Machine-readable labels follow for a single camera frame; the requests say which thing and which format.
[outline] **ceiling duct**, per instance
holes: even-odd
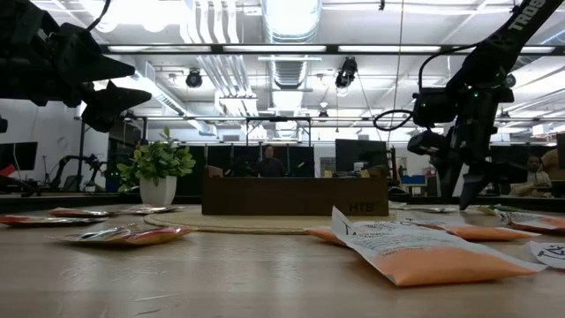
[[[263,26],[270,43],[315,41],[321,15],[321,0],[264,0]],[[272,61],[270,71],[281,89],[297,89],[305,80],[307,62]]]
[[[321,0],[263,0],[264,34],[269,43],[312,43],[318,33],[321,16]],[[305,84],[308,72],[306,61],[270,61],[271,80],[282,91],[273,92],[276,108],[298,111],[304,92],[296,91]],[[277,123],[281,137],[294,135],[290,125]]]

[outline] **desk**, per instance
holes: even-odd
[[[436,218],[414,212],[400,215]],[[484,217],[469,221],[481,223]],[[141,217],[119,216],[88,229],[130,222],[141,223]],[[554,318],[563,314],[565,274],[551,269],[489,283],[400,289],[350,249],[308,236],[191,233],[168,244],[130,251],[66,246],[44,237],[83,230],[0,228],[2,317]],[[488,245],[532,261],[523,244]]]

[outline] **black equipment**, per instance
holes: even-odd
[[[388,167],[387,143],[370,140],[335,140],[335,170],[353,171],[354,163]]]
[[[355,57],[346,57],[342,68],[339,70],[337,77],[335,78],[335,86],[337,88],[348,87],[355,79],[355,73],[357,73],[357,62],[355,61]]]
[[[526,42],[561,5],[562,0],[524,0],[511,18],[488,38],[474,45],[442,51],[428,58],[420,68],[419,93],[414,124],[428,128],[413,137],[408,149],[418,155],[430,155],[441,181],[441,195],[450,198],[463,164],[469,173],[463,176],[460,208],[467,208],[490,182],[518,183],[527,177],[526,169],[513,163],[488,163],[491,134],[497,132],[494,119],[499,102],[513,102],[507,80]],[[447,52],[475,49],[445,87],[422,87],[424,66]],[[447,136],[433,133],[436,123],[456,124]]]
[[[90,170],[93,171],[92,176],[90,177],[90,181],[92,182],[94,182],[94,180],[96,179],[96,175],[100,171],[101,167],[106,164],[105,162],[99,161],[95,155],[82,157],[78,155],[66,155],[65,157],[63,157],[63,159],[59,160],[59,168],[56,171],[56,175],[53,178],[53,181],[51,181],[51,183],[49,184],[52,189],[58,190],[59,185],[61,185],[61,176],[63,175],[64,166],[66,166],[70,160],[83,160],[84,163],[88,164],[90,166]],[[76,179],[77,184],[79,185],[82,176],[76,176]]]
[[[190,88],[198,88],[202,85],[202,76],[199,69],[191,69],[186,77],[186,85]]]
[[[109,0],[102,15],[108,10]],[[121,78],[135,68],[105,57],[88,29],[59,26],[28,0],[4,0],[0,12],[0,98],[29,100],[37,106],[60,101],[87,105],[84,122],[106,133],[119,114],[148,101],[145,91],[116,87],[94,90],[93,81]],[[7,123],[0,122],[0,131]]]
[[[37,146],[37,142],[0,144],[0,170],[10,164],[20,170],[34,170]]]

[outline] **fluorescent light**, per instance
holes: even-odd
[[[419,46],[419,45],[340,45],[338,52],[352,53],[396,53],[398,50],[404,53],[436,53],[441,49],[440,46]]]
[[[555,47],[550,46],[530,46],[524,47],[522,53],[551,53],[554,49]]]
[[[261,62],[319,62],[321,57],[257,57]]]
[[[458,52],[461,53],[471,53],[475,48],[471,48],[471,49],[462,49]],[[552,46],[526,46],[522,49],[521,53],[539,53],[539,54],[543,54],[543,53],[551,53],[553,52],[555,49],[555,47]]]
[[[243,121],[246,120],[245,117],[203,117],[203,116],[194,116],[194,117],[187,117],[187,120],[196,119],[196,120],[209,120],[209,121]]]
[[[172,121],[172,120],[185,120],[184,117],[148,117],[147,120],[152,121]]]
[[[212,51],[207,45],[110,45],[108,49],[114,53],[209,53]]]
[[[225,52],[324,52],[325,45],[228,45],[223,47]]]

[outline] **woven placemat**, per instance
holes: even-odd
[[[394,221],[390,216],[351,216],[352,222]],[[183,208],[178,212],[152,214],[145,222],[159,226],[186,226],[198,231],[245,234],[306,234],[305,228],[329,226],[331,216],[203,216],[200,207]]]

